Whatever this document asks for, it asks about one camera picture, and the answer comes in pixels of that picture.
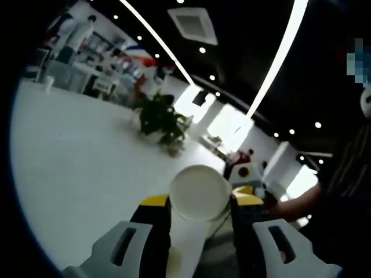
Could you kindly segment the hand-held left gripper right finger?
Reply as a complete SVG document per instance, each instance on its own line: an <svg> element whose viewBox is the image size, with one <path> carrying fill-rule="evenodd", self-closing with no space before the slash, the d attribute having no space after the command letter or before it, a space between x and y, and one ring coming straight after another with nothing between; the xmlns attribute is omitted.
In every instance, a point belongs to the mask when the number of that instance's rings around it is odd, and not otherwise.
<svg viewBox="0 0 371 278"><path fill-rule="evenodd" d="M235 188L230 207L241 277L341 276L342 268L319 259L291 224L267 215L251 186Z"/></svg>

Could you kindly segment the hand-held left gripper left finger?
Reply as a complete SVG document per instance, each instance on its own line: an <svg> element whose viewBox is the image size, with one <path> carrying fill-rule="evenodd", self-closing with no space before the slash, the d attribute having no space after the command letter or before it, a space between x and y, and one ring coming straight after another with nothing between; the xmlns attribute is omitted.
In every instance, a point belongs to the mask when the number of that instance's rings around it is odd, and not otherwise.
<svg viewBox="0 0 371 278"><path fill-rule="evenodd" d="M171 246L168 195L144 199L129 221L121 221L92 245L90 257L68 266L63 277L165 277Z"/></svg>

